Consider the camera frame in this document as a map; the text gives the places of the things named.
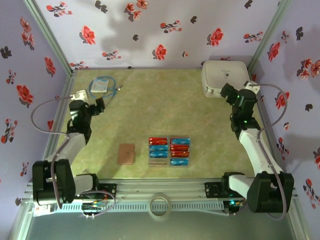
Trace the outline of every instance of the gray cable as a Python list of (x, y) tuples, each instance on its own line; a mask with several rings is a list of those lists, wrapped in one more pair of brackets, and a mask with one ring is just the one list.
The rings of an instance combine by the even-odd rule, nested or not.
[(34, 114), (35, 114), (36, 110), (37, 110), (39, 107), (41, 107), (42, 105), (44, 105), (44, 104), (51, 103), (51, 102), (55, 102), (55, 101), (60, 101), (60, 100), (71, 99), (71, 98), (72, 98), (71, 96), (67, 96), (67, 97), (63, 97), (63, 98), (59, 98), (59, 99), (53, 99), (53, 100), (45, 101), (45, 102), (39, 104), (38, 106), (36, 106), (36, 107), (33, 109), (33, 111), (31, 112), (31, 122), (32, 122), (33, 126), (34, 126), (37, 130), (39, 130), (40, 132), (45, 133), (45, 134), (60, 134), (60, 135), (65, 135), (65, 136), (67, 136), (67, 134), (66, 134), (65, 132), (46, 131), (46, 130), (41, 129), (41, 128), (38, 127), (38, 126), (35, 124), (35, 122), (34, 122)]
[(53, 159), (52, 159), (52, 162), (51, 162), (51, 166), (50, 166), (50, 173), (51, 173), (51, 177), (52, 177), (54, 195), (55, 195), (55, 199), (56, 199), (56, 202), (57, 202), (57, 205), (58, 205), (59, 209), (62, 208), (62, 204), (60, 202), (58, 186), (57, 186), (57, 181), (56, 181), (56, 177), (55, 177), (55, 161), (56, 161), (57, 157), (59, 156), (60, 152), (62, 151), (62, 149), (68, 144), (70, 137), (65, 132), (46, 131), (46, 130), (43, 130), (43, 129), (39, 128), (34, 122), (34, 114), (35, 114), (37, 108), (39, 108), (40, 106), (42, 106), (44, 104), (51, 103), (51, 102), (54, 102), (54, 101), (71, 99), (71, 98), (72, 98), (71, 96), (68, 96), (68, 97), (63, 97), (63, 98), (59, 98), (59, 99), (53, 99), (53, 100), (45, 101), (45, 102), (41, 103), (40, 105), (36, 106), (33, 109), (32, 113), (31, 113), (31, 122), (32, 122), (33, 126), (37, 130), (39, 130), (40, 132), (45, 133), (45, 134), (60, 134), (60, 135), (64, 135), (66, 137), (66, 141), (63, 144), (61, 144), (61, 146), (58, 148), (58, 150), (56, 151), (55, 155), (53, 156)]
[(272, 164), (272, 162), (271, 162), (271, 160), (270, 160), (270, 158), (269, 158), (269, 156), (268, 156), (265, 148), (263, 147), (263, 145), (262, 145), (262, 143), (261, 143), (261, 133), (262, 133), (263, 131), (265, 131), (267, 128), (272, 128), (274, 125), (276, 125), (276, 124), (283, 118), (283, 116), (285, 115), (285, 113), (286, 113), (286, 111), (287, 111), (288, 101), (287, 101), (287, 97), (286, 97), (286, 94), (284, 93), (284, 91), (283, 91), (280, 87), (278, 87), (278, 86), (276, 86), (276, 85), (268, 84), (268, 83), (262, 83), (262, 84), (250, 84), (250, 86), (262, 86), (262, 87), (263, 87), (263, 86), (266, 86), (266, 87), (276, 88), (276, 89), (279, 90), (279, 92), (283, 95), (284, 102), (285, 102), (284, 109), (283, 109), (283, 112), (282, 112), (282, 114), (280, 115), (280, 117), (279, 117), (274, 123), (272, 123), (271, 125), (267, 125), (267, 126), (263, 127), (263, 128), (258, 132), (258, 135), (257, 135), (257, 142), (258, 142), (258, 144), (259, 144), (259, 146), (260, 146), (260, 148), (261, 148), (261, 150), (262, 150), (262, 152), (263, 152), (263, 154), (264, 154), (264, 156), (265, 156), (265, 158), (266, 158), (266, 160), (267, 160), (267, 162), (268, 162), (271, 170), (273, 171), (273, 174), (275, 175), (276, 182), (277, 182), (278, 185), (279, 185), (279, 190), (280, 190), (281, 199), (282, 199), (282, 207), (283, 207), (283, 209), (282, 209), (282, 215), (281, 215), (279, 218), (274, 217), (274, 216), (270, 215), (269, 213), (267, 213), (267, 215), (268, 215), (270, 218), (272, 218), (273, 220), (281, 221), (282, 219), (285, 218), (286, 212), (287, 212), (287, 202), (286, 202), (285, 191), (284, 191), (284, 188), (282, 187), (281, 180), (280, 180), (280, 178), (279, 178), (279, 176), (278, 176), (278, 174), (277, 174), (277, 171), (276, 171), (275, 167), (273, 166), (273, 164)]

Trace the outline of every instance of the table surface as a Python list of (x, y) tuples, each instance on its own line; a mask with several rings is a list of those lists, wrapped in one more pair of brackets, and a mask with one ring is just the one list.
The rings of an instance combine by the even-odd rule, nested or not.
[[(91, 138), (71, 166), (74, 175), (220, 178), (225, 172), (237, 171), (254, 176), (248, 155), (230, 128), (231, 106), (223, 98), (204, 96), (201, 69), (79, 70), (72, 92), (87, 90), (91, 80), (104, 75), (114, 77), (117, 86), (123, 87), (103, 114), (92, 117)], [(257, 107), (253, 116), (261, 125)], [(70, 118), (68, 111), (63, 131)], [(150, 167), (148, 138), (157, 136), (190, 137), (190, 166)], [(135, 145), (133, 165), (117, 164), (119, 144)]]

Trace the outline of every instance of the blue box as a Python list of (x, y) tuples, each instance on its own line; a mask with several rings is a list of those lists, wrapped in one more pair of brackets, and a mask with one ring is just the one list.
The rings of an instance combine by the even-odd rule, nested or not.
[(171, 158), (170, 166), (188, 166), (189, 158)]
[(176, 138), (171, 138), (171, 144), (185, 144), (185, 145), (190, 145), (190, 138), (189, 138), (189, 137), (176, 137)]
[(150, 145), (149, 152), (168, 151), (168, 145)]
[(150, 151), (149, 158), (167, 158), (168, 152), (167, 151)]

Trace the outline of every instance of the floral wallpaper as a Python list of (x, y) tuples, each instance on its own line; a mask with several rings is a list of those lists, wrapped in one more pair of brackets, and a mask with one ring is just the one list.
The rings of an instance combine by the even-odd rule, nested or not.
[[(320, 36), (320, 15), (314, 8), (317, 5), (317, 0), (308, 0), (307, 4), (292, 1), (252, 71), (256, 82), (279, 86), (288, 99), (286, 114), (273, 127), (274, 147), (286, 171), (294, 177), (294, 187), (314, 240), (320, 236), (320, 45), (316, 41)], [(284, 96), (268, 87), (261, 88), (261, 95), (273, 123), (284, 109)]]
[(279, 0), (35, 2), (73, 69), (201, 68), (203, 61), (220, 59), (248, 65), (279, 4)]
[[(0, 238), (8, 239), (31, 167), (49, 138), (32, 126), (31, 112), (61, 95), (67, 74), (23, 1), (3, 1), (0, 22)], [(57, 107), (40, 107), (36, 124), (50, 130)]]

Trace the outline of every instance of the red box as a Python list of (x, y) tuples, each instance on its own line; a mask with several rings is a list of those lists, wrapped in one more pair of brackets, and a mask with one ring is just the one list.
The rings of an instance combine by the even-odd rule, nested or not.
[(149, 137), (149, 145), (167, 145), (168, 139), (166, 137)]
[(188, 158), (190, 155), (190, 152), (188, 151), (172, 151), (171, 157), (172, 158)]
[(189, 145), (174, 144), (170, 145), (170, 151), (188, 152)]

